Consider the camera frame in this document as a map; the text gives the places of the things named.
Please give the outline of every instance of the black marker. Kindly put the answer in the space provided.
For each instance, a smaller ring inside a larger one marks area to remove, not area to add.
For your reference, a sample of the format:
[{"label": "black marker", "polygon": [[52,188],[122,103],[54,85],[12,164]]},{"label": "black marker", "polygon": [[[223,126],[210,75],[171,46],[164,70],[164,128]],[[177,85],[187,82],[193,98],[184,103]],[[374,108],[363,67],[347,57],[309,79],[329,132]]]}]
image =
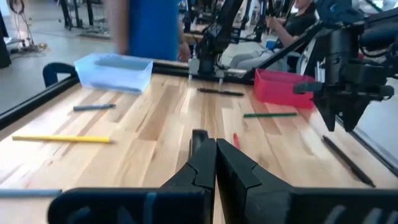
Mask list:
[{"label": "black marker", "polygon": [[343,153],[343,151],[336,146],[333,141],[331,141],[329,138],[326,136],[323,136],[323,142],[340,158],[349,166],[351,169],[352,173],[363,183],[375,188],[376,186],[374,185],[373,181],[359,168],[346,154]]},{"label": "black marker", "polygon": [[219,90],[212,90],[207,88],[199,88],[198,91],[202,93],[217,93],[222,95],[229,95],[229,96],[244,96],[243,93],[239,92],[232,92],[232,91],[219,91]]}]

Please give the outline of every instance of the plastic bin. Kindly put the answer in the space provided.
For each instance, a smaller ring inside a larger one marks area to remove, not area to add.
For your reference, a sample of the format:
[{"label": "plastic bin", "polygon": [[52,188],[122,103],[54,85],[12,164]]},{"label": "plastic bin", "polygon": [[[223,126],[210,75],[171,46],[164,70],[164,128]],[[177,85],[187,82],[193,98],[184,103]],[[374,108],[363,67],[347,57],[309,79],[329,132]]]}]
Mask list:
[{"label": "plastic bin", "polygon": [[294,73],[257,69],[254,77],[254,95],[261,102],[311,109],[314,106],[311,101],[312,93],[293,93],[293,86],[300,82],[314,82],[314,79]]},{"label": "plastic bin", "polygon": [[83,87],[142,93],[152,75],[153,61],[116,54],[90,54],[75,62]]}]

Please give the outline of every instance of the light blue plastic bin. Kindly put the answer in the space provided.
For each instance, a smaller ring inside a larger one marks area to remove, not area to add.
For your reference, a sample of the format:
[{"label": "light blue plastic bin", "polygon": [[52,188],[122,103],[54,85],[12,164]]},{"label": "light blue plastic bin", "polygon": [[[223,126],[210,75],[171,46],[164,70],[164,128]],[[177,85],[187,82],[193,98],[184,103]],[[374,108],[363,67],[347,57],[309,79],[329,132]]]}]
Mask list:
[{"label": "light blue plastic bin", "polygon": [[75,62],[83,87],[142,93],[152,76],[154,62],[116,54],[90,54]]}]

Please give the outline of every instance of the gray marker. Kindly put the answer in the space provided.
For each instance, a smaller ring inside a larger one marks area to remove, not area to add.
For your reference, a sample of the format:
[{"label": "gray marker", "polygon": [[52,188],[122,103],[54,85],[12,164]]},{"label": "gray marker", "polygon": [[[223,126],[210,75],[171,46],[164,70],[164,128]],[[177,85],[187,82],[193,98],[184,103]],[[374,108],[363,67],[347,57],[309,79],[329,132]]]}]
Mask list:
[{"label": "gray marker", "polygon": [[41,190],[41,189],[0,189],[0,198],[23,198],[23,197],[57,197],[62,190]]},{"label": "gray marker", "polygon": [[114,108],[116,105],[113,103],[106,103],[104,105],[86,105],[86,106],[74,106],[74,111],[85,111],[85,110],[103,110]]}]

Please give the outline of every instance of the red marker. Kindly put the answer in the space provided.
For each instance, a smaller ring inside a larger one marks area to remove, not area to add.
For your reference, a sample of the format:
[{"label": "red marker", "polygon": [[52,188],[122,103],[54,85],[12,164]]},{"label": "red marker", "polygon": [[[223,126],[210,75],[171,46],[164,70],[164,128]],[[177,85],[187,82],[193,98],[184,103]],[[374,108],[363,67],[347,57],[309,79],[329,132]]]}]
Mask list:
[{"label": "red marker", "polygon": [[238,135],[234,133],[234,146],[236,149],[241,150],[241,145],[239,144]]}]

